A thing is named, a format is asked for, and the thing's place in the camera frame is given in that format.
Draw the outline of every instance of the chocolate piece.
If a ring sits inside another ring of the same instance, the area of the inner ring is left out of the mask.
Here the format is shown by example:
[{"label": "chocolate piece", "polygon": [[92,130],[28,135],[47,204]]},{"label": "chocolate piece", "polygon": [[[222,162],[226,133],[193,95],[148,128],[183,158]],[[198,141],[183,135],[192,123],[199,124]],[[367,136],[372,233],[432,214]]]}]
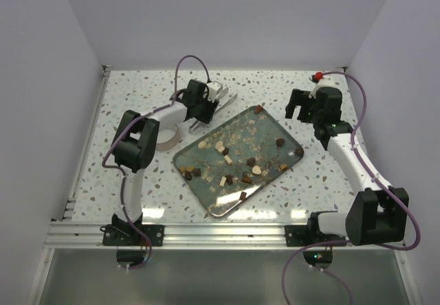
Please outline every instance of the chocolate piece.
[{"label": "chocolate piece", "polygon": [[192,175],[193,175],[194,177],[200,177],[200,176],[201,176],[201,170],[200,170],[199,168],[195,168],[195,169],[192,171]]},{"label": "chocolate piece", "polygon": [[283,147],[283,145],[284,145],[284,143],[285,143],[286,141],[283,139],[283,138],[279,138],[279,139],[277,139],[276,140],[276,146],[277,147]]},{"label": "chocolate piece", "polygon": [[259,104],[257,107],[255,107],[254,113],[259,114],[262,110],[263,110],[263,107]]},{"label": "chocolate piece", "polygon": [[217,148],[217,152],[219,152],[220,154],[223,153],[224,150],[225,148],[223,146]]},{"label": "chocolate piece", "polygon": [[217,142],[217,143],[215,144],[215,149],[218,150],[220,147],[223,147],[223,142],[222,142],[222,141]]},{"label": "chocolate piece", "polygon": [[226,162],[227,162],[228,165],[230,166],[230,165],[232,164],[232,160],[231,160],[231,158],[229,157],[229,155],[225,155],[224,157],[225,157]]},{"label": "chocolate piece", "polygon": [[298,147],[297,149],[295,149],[295,154],[298,156],[303,156],[304,155],[304,149],[302,147]]},{"label": "chocolate piece", "polygon": [[199,144],[197,145],[200,149],[203,149],[203,148],[205,148],[206,147],[206,142],[205,141],[201,141],[201,142],[199,142]]},{"label": "chocolate piece", "polygon": [[249,183],[249,184],[252,183],[252,179],[250,177],[243,177],[243,178],[241,178],[241,181],[244,183]]},{"label": "chocolate piece", "polygon": [[231,186],[232,183],[234,182],[234,180],[232,179],[232,176],[230,174],[228,174],[226,176],[226,182],[228,183],[229,186]]},{"label": "chocolate piece", "polygon": [[248,166],[252,167],[255,165],[255,158],[251,157],[250,159],[247,159]]},{"label": "chocolate piece", "polygon": [[260,167],[259,167],[259,166],[254,166],[254,167],[252,168],[252,173],[253,173],[253,174],[256,174],[257,176],[260,175],[260,174],[261,174],[261,169],[260,169]]},{"label": "chocolate piece", "polygon": [[191,175],[191,172],[188,172],[188,171],[185,172],[185,179],[186,179],[186,180],[191,180],[192,177],[193,177],[193,176]]},{"label": "chocolate piece", "polygon": [[225,185],[225,182],[226,182],[226,177],[222,177],[221,180],[220,180],[219,186],[223,187]]}]

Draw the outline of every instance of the metal tray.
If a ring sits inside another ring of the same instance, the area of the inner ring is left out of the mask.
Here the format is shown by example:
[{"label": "metal tray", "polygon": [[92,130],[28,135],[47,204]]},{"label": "metal tray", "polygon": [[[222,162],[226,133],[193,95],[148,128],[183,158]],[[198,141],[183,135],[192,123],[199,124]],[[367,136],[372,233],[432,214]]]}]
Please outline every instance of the metal tray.
[{"label": "metal tray", "polygon": [[[303,157],[295,154],[300,144],[265,109],[256,114],[255,108],[252,106],[242,111],[176,153],[173,158],[178,171],[180,166],[201,169],[200,177],[184,180],[214,217],[225,216],[281,176],[284,173],[281,164],[287,164],[285,171],[288,171]],[[284,146],[277,147],[275,141],[278,138],[285,140]],[[202,140],[207,146],[199,149],[198,144]],[[215,150],[218,141],[223,141],[223,145],[230,149],[231,165]],[[246,164],[250,157],[256,159],[256,165],[262,170],[259,176],[253,175],[252,168]],[[252,179],[251,185],[241,181],[245,171]],[[227,174],[236,177],[234,183],[221,187],[220,180]],[[244,201],[240,199],[242,192],[246,193]]]}]

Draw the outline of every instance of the terrazzo table surface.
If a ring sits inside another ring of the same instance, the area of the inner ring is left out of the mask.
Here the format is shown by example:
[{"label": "terrazzo table surface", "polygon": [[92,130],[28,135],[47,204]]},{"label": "terrazzo table surface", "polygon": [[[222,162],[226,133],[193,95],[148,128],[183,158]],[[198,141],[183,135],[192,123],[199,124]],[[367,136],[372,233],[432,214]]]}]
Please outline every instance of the terrazzo table surface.
[{"label": "terrazzo table surface", "polygon": [[[284,118],[293,88],[312,90],[314,71],[210,71],[212,80],[229,87],[230,107],[216,114],[208,127],[193,134],[193,120],[179,125],[181,141],[168,152],[156,152],[146,170],[142,189],[144,222],[152,223],[292,223],[307,221],[310,213],[346,212],[354,201],[350,185],[336,161],[314,138],[313,126]],[[179,88],[191,78],[206,80],[202,71],[181,71]],[[331,76],[343,94],[342,119],[357,122],[347,82]],[[101,166],[122,114],[127,109],[148,111],[168,102],[173,92],[174,71],[112,71],[94,130],[85,169],[75,193],[73,221],[109,222],[118,206],[121,176]],[[245,108],[262,104],[303,145],[305,156],[290,171],[261,190],[240,209],[225,218],[213,218],[199,204],[173,166],[174,154]],[[361,145],[362,135],[358,135]]]}]

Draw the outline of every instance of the gray wall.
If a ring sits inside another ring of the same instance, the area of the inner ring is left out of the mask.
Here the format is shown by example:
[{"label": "gray wall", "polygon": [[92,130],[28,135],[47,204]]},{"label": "gray wall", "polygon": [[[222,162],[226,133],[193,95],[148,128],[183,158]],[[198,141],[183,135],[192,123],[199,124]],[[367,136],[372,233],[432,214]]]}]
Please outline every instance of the gray wall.
[{"label": "gray wall", "polygon": [[349,68],[366,87],[362,133],[372,161],[407,189],[421,227],[408,255],[424,304],[440,302],[439,65],[440,0],[387,0]]},{"label": "gray wall", "polygon": [[385,0],[69,0],[100,61],[174,67],[347,66]]},{"label": "gray wall", "polygon": [[67,0],[0,0],[0,299],[24,304],[94,109],[100,64]]}]

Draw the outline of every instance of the purple cable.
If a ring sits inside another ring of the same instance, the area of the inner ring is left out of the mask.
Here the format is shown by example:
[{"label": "purple cable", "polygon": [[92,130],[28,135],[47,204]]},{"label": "purple cable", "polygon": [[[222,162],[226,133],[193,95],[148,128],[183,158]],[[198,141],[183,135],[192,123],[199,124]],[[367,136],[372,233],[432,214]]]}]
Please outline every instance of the purple cable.
[{"label": "purple cable", "polygon": [[204,62],[202,60],[200,60],[200,58],[193,56],[192,54],[189,54],[187,56],[184,56],[182,59],[179,60],[179,62],[177,63],[176,66],[176,70],[175,70],[175,75],[174,75],[174,96],[172,97],[171,103],[167,104],[165,106],[159,107],[154,109],[153,111],[151,111],[150,113],[147,113],[145,115],[141,115],[138,116],[137,118],[135,118],[133,121],[131,121],[129,123],[129,125],[126,126],[126,128],[121,132],[121,134],[119,135],[119,137],[116,138],[116,140],[112,143],[112,145],[110,146],[109,151],[105,154],[104,158],[102,159],[102,167],[103,168],[107,168],[107,169],[116,169],[119,170],[122,173],[122,182],[121,182],[121,189],[120,189],[120,202],[122,205],[122,212],[124,212],[125,218],[127,223],[131,226],[131,228],[133,228],[139,235],[141,235],[141,237],[145,240],[146,242],[146,246],[148,247],[148,255],[147,257],[145,257],[145,259],[142,261],[142,263],[138,264],[138,265],[134,265],[134,266],[130,266],[129,269],[136,269],[138,267],[143,266],[151,257],[151,252],[153,250],[153,248],[151,247],[151,241],[149,239],[149,237],[142,232],[140,229],[138,229],[134,222],[130,219],[129,214],[127,212],[127,209],[125,208],[125,201],[124,201],[124,189],[125,189],[125,182],[126,182],[126,177],[127,177],[127,173],[125,172],[125,170],[123,168],[121,168],[120,166],[114,165],[108,165],[107,164],[107,160],[109,159],[111,153],[115,150],[116,146],[119,144],[119,142],[122,140],[122,138],[124,138],[126,136],[126,134],[129,132],[129,130],[133,127],[133,125],[135,125],[137,122],[139,122],[140,120],[151,116],[152,114],[156,114],[160,111],[163,111],[164,109],[167,109],[169,107],[171,107],[172,105],[174,105],[174,102],[177,99],[177,74],[179,73],[179,67],[181,65],[181,63],[186,59],[186,58],[194,58],[197,61],[199,61],[201,63],[201,65],[203,66],[203,68],[205,69],[206,72],[206,76],[208,77],[208,81],[210,82],[210,77],[209,77],[209,72],[208,72],[208,68],[206,68]]},{"label": "purple cable", "polygon": [[[356,83],[356,85],[359,87],[359,90],[362,92],[362,99],[364,101],[364,106],[362,107],[362,112],[360,114],[359,121],[355,125],[355,127],[353,128],[353,132],[351,133],[351,144],[354,145],[355,144],[356,132],[358,131],[358,129],[360,127],[360,124],[362,123],[362,121],[364,120],[364,117],[365,117],[365,112],[366,112],[366,94],[365,94],[365,90],[364,90],[364,87],[360,84],[360,82],[356,78],[354,78],[353,76],[350,76],[349,74],[346,74],[346,73],[344,73],[342,71],[328,71],[327,73],[323,73],[322,75],[325,76],[325,75],[331,75],[331,74],[343,75],[343,76],[345,76],[347,78],[350,78],[352,81],[354,81],[354,83]],[[361,165],[364,167],[364,169],[370,175],[370,177],[373,178],[373,180],[376,182],[376,184],[378,184],[379,187],[381,187],[381,189],[383,189],[387,193],[387,195],[389,195],[389,197],[391,197],[398,204],[398,206],[400,206],[403,209],[403,211],[405,211],[407,216],[410,218],[412,224],[414,225],[415,241],[414,241],[414,243],[412,245],[405,246],[405,247],[396,247],[394,245],[383,245],[383,244],[380,244],[380,246],[381,247],[385,247],[387,249],[392,249],[392,250],[402,250],[402,251],[413,250],[417,245],[419,245],[420,239],[421,239],[420,226],[417,223],[413,213],[381,181],[379,181],[378,179],[375,178],[375,175],[374,175],[373,171],[371,171],[371,169],[365,163],[365,161],[361,157],[358,149],[357,148],[353,148],[353,151],[354,151],[357,159],[361,163]]]},{"label": "purple cable", "polygon": [[[306,251],[307,249],[310,248],[314,248],[314,247],[332,247],[334,245],[346,245],[347,243],[349,243],[350,241],[348,240],[339,240],[339,241],[327,241],[327,242],[320,242],[320,243],[315,243],[314,245],[307,245],[306,247],[302,247],[299,250],[296,250],[287,260],[287,262],[284,264],[283,267],[283,273],[281,274],[281,289],[283,290],[283,295],[284,295],[284,299],[286,301],[286,303],[288,303],[289,305],[292,305],[292,303],[289,301],[289,298],[287,296],[287,292],[286,292],[286,287],[285,287],[285,276],[286,276],[286,271],[287,271],[287,267],[289,266],[290,262],[300,253],[302,253],[303,251]],[[332,273],[328,270],[324,270],[324,273],[330,275],[331,277],[335,278],[337,281],[339,281],[341,283],[341,285],[345,288],[345,290],[347,291],[347,293],[349,294],[349,298],[350,298],[350,305],[354,304],[354,300],[353,300],[353,295],[350,292],[349,286],[341,280],[341,278],[339,278],[335,273]]]},{"label": "purple cable", "polygon": [[[209,71],[208,68],[206,68],[206,65],[204,64],[204,62],[202,60],[200,60],[200,58],[193,56],[192,54],[188,54],[187,56],[184,56],[182,59],[179,60],[179,62],[177,63],[176,66],[176,72],[174,74],[174,93],[177,93],[177,73],[179,72],[179,67],[180,64],[186,59],[186,58],[194,58],[195,60],[199,61],[201,63],[201,65],[203,66],[203,69],[205,69],[206,72],[206,76],[208,77],[208,80],[206,81],[207,83],[209,83],[211,81],[210,77],[209,77]],[[174,95],[172,101],[174,104],[174,101],[176,101],[177,99],[177,95]]]}]

